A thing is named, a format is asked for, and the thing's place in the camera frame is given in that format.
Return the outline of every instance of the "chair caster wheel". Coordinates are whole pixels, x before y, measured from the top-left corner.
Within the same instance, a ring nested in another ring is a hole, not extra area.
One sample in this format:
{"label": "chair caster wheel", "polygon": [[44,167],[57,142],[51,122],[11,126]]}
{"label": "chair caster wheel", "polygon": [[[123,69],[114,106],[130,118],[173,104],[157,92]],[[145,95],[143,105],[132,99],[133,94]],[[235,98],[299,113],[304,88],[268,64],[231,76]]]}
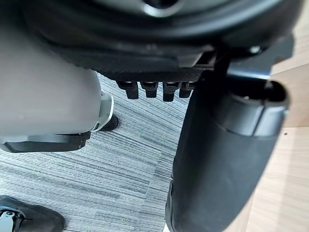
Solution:
{"label": "chair caster wheel", "polygon": [[116,115],[112,115],[110,121],[99,131],[107,132],[107,131],[112,131],[117,128],[118,126],[118,118]]}

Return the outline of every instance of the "floor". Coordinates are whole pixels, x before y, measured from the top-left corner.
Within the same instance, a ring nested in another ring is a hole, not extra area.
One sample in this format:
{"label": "floor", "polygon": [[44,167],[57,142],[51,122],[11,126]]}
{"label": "floor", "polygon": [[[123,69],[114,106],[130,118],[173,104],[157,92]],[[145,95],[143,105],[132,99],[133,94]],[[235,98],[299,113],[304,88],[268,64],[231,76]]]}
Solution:
{"label": "floor", "polygon": [[162,232],[172,162],[188,99],[128,100],[114,81],[99,77],[115,97],[120,125],[93,133],[74,152],[0,151],[0,195],[54,209],[65,232]]}

